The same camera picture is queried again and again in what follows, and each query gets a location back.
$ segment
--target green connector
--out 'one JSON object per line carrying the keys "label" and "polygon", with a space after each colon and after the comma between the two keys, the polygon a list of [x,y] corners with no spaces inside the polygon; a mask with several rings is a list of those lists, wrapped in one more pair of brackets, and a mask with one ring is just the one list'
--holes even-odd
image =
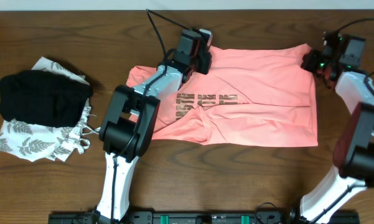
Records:
{"label": "green connector", "polygon": [[169,224],[169,216],[161,215],[161,224]]}
{"label": "green connector", "polygon": [[242,215],[241,224],[249,224],[249,216],[248,215]]}

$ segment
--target pile of clothes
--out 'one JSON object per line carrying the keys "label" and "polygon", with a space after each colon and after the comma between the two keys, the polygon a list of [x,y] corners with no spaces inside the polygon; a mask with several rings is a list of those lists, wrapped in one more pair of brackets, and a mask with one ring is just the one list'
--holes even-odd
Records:
{"label": "pile of clothes", "polygon": [[89,128],[92,95],[84,76],[43,57],[32,70],[2,78],[0,151],[32,162],[65,161],[74,149],[83,153],[90,146],[81,136]]}

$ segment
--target wood grain surface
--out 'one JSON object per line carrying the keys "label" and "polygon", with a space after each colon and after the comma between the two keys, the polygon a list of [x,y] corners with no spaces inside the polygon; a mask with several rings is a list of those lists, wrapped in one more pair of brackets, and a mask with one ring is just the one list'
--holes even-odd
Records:
{"label": "wood grain surface", "polygon": [[[177,11],[163,15],[214,33],[213,45],[234,49],[321,48],[322,33],[374,11]],[[180,29],[154,18],[167,48]],[[367,38],[362,69],[374,70],[374,22],[345,33]],[[95,93],[89,124],[101,125],[112,92],[135,65],[155,67],[159,42],[143,11],[0,12],[0,78],[30,69],[40,56],[88,75]],[[137,164],[131,205],[158,211],[254,210],[262,202],[288,208],[311,191],[331,166],[332,151],[350,115],[343,101],[317,82],[318,147],[200,146],[153,141]],[[29,162],[0,152],[0,223],[47,223],[51,212],[80,212],[100,200],[105,158],[98,136],[66,162]],[[374,190],[344,208],[374,223]]]}

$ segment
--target white wall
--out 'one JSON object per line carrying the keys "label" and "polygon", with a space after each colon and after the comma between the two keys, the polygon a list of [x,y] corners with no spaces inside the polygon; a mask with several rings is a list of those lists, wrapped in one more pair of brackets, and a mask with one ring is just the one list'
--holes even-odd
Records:
{"label": "white wall", "polygon": [[24,10],[374,9],[374,0],[0,0]]}

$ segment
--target black cloth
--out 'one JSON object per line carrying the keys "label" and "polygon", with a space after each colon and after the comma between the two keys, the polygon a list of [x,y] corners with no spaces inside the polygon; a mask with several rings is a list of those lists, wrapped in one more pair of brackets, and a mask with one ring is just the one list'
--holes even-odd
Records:
{"label": "black cloth", "polygon": [[0,114],[6,120],[49,127],[74,127],[82,115],[89,85],[40,70],[23,71],[0,80]]}

